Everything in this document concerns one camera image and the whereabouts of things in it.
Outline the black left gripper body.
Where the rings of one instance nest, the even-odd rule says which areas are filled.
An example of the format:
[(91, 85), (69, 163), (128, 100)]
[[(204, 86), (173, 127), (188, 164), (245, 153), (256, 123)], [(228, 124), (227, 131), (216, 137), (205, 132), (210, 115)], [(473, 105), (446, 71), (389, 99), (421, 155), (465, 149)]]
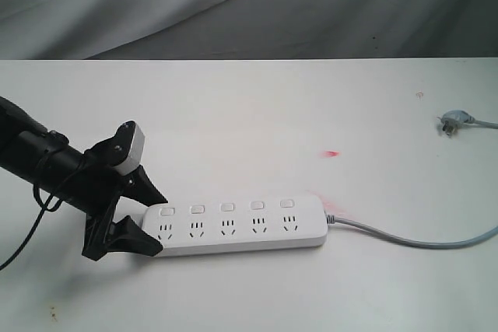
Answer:
[(113, 137), (87, 149), (58, 187), (69, 204), (86, 214), (82, 255), (91, 260), (108, 254), (104, 241), (110, 224), (116, 222), (114, 214), (124, 189), (122, 175), (109, 163)]

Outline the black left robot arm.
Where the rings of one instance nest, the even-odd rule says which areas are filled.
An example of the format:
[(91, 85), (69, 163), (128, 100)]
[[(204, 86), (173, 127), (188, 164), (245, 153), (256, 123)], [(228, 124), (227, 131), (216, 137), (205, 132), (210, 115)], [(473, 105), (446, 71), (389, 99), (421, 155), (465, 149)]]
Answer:
[(112, 137), (79, 152), (65, 135), (1, 99), (1, 167), (31, 183), (41, 213), (67, 203), (86, 215), (82, 255), (90, 260), (113, 252), (154, 257), (163, 249), (131, 217), (113, 220), (121, 197), (146, 207), (167, 202), (141, 164), (145, 140), (140, 127), (127, 121)]

